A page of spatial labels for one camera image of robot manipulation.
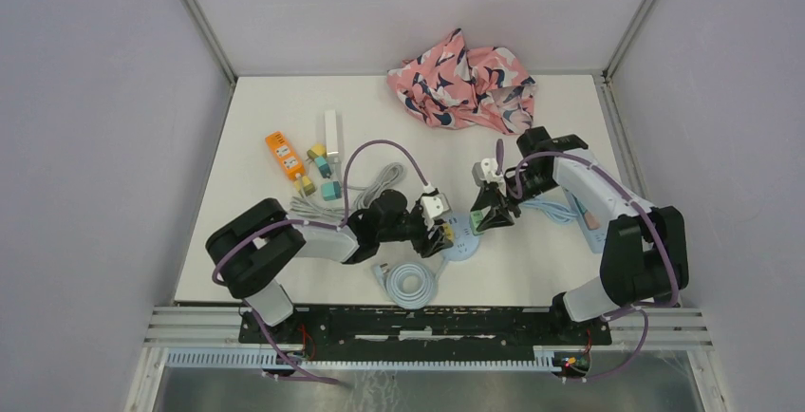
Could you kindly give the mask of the orange power strip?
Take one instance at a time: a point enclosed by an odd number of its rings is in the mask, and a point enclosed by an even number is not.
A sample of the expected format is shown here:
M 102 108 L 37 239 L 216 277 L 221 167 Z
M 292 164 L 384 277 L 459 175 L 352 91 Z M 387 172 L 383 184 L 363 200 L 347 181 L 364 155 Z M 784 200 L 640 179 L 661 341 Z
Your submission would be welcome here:
M 296 181 L 306 174 L 304 161 L 280 131 L 269 134 L 265 143 L 287 179 Z

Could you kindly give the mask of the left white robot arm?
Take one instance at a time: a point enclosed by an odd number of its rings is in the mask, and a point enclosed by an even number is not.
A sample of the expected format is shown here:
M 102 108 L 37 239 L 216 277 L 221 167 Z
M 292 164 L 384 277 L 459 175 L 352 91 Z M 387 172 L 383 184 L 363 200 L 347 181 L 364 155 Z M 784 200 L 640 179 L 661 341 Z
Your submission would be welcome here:
M 215 264 L 213 280 L 232 298 L 251 307 L 266 334 L 279 343 L 299 328 L 289 295 L 277 280 L 295 258 L 329 259 L 359 264 L 384 243 L 408 242 L 422 258 L 450 248 L 451 212 L 437 190 L 409 207 L 405 196 L 386 190 L 367 208 L 350 215 L 345 225 L 291 218 L 275 198 L 265 198 L 209 236 L 205 250 Z

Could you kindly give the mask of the light blue power strip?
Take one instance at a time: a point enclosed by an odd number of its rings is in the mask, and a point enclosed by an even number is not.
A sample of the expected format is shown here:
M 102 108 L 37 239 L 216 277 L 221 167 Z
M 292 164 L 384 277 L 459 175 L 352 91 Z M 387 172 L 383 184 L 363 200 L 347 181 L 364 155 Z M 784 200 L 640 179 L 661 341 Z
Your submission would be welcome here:
M 592 253 L 602 253 L 606 244 L 607 226 L 602 224 L 570 191 L 564 189 L 563 192 L 571 209 L 577 213 L 576 221 L 590 251 Z

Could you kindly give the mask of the white power strip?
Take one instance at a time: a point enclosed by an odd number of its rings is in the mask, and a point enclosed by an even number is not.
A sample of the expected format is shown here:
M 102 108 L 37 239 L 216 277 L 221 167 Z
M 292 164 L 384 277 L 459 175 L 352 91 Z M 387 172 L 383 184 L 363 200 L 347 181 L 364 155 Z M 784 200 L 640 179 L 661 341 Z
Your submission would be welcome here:
M 336 110 L 328 110 L 324 113 L 324 132 L 326 158 L 331 164 L 339 163 L 343 152 L 343 142 L 340 116 Z

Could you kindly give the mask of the yellow USB plug adapter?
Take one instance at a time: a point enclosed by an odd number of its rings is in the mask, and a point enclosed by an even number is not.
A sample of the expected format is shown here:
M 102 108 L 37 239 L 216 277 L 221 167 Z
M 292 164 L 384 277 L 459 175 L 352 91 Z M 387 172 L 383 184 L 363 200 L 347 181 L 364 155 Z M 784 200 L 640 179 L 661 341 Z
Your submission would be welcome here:
M 297 175 L 293 184 L 300 197 L 309 197 L 317 190 L 315 183 L 306 175 Z

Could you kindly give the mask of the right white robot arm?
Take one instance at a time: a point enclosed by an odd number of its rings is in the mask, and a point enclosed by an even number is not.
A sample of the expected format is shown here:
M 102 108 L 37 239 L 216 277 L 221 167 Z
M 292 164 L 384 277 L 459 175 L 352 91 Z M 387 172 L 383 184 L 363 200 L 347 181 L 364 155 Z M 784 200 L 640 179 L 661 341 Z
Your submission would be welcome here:
M 504 146 L 472 170 L 479 192 L 470 210 L 476 234 L 510 227 L 527 201 L 560 188 L 606 231 L 597 276 L 557 294 L 549 307 L 553 339 L 571 344 L 587 322 L 645 308 L 672 308 L 689 283 L 683 215 L 629 190 L 580 137 L 552 137 L 533 127 L 516 141 L 520 162 L 504 168 Z

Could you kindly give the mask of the round blue socket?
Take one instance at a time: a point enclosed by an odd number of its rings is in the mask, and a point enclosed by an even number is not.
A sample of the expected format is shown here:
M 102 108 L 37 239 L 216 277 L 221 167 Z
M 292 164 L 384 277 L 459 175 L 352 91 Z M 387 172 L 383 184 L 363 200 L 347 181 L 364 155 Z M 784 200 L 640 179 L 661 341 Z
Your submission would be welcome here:
M 453 245 L 442 251 L 442 257 L 448 262 L 462 262 L 471 258 L 479 246 L 479 237 L 473 232 L 471 218 L 468 214 L 451 214 L 447 218 L 452 230 Z

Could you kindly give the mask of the teal USB plug adapter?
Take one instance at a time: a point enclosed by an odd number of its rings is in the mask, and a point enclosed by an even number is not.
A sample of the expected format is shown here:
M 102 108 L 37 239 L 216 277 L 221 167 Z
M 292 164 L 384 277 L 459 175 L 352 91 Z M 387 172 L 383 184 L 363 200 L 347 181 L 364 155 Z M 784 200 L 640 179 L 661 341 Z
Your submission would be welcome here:
M 343 196 L 342 185 L 339 181 L 327 181 L 321 185 L 320 190 L 324 201 L 333 201 Z

